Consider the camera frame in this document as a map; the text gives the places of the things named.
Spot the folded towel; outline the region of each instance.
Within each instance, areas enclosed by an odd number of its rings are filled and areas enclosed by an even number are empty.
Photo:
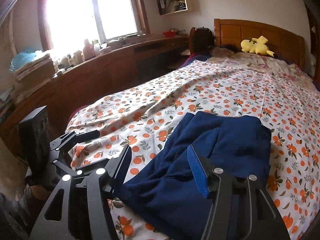
[[[199,193],[187,147],[234,176],[254,174],[266,184],[271,132],[252,116],[220,117],[187,113],[164,149],[115,192],[133,211],[175,240],[199,240],[212,200]]]

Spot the metal bolt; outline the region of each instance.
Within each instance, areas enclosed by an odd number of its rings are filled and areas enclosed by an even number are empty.
[[[257,180],[257,176],[251,174],[251,175],[249,175],[249,180],[256,181]]]
[[[106,172],[106,169],[105,169],[105,168],[99,168],[99,169],[96,170],[96,173],[97,173],[98,175],[102,175],[102,174],[105,173],[105,172]]]
[[[213,170],[213,172],[214,172],[214,173],[217,173],[217,174],[221,174],[221,173],[223,173],[223,169],[221,169],[221,168],[215,168],[215,169]]]
[[[71,175],[70,175],[70,174],[64,175],[64,176],[62,177],[62,180],[63,180],[63,181],[68,181],[69,179],[71,179]]]

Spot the person's leg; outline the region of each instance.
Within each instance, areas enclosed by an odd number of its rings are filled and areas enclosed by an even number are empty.
[[[11,201],[0,193],[0,228],[16,237],[8,239],[24,239],[23,236],[30,234],[49,195],[49,191],[38,185],[27,185],[19,201]]]

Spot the bottle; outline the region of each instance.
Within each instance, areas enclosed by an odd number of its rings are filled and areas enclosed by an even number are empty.
[[[96,56],[96,52],[94,51],[94,45],[90,44],[88,39],[84,40],[84,47],[82,51],[84,60],[89,60]]]
[[[69,58],[70,67],[74,67],[77,65],[76,57]]]
[[[64,56],[61,60],[61,63],[63,64],[65,69],[70,68],[70,62],[68,57]]]
[[[99,44],[99,41],[98,40],[93,40],[92,44],[94,46],[93,48],[94,48],[94,51],[96,52],[96,56],[99,56],[100,55],[100,44]]]
[[[77,50],[73,56],[76,57],[77,64],[81,64],[83,62],[82,51]]]

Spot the wooden headboard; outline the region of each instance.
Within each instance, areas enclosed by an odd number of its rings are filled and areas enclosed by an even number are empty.
[[[272,25],[244,20],[214,20],[215,45],[232,44],[241,49],[241,41],[266,37],[269,49],[281,59],[305,66],[305,44],[303,37]]]

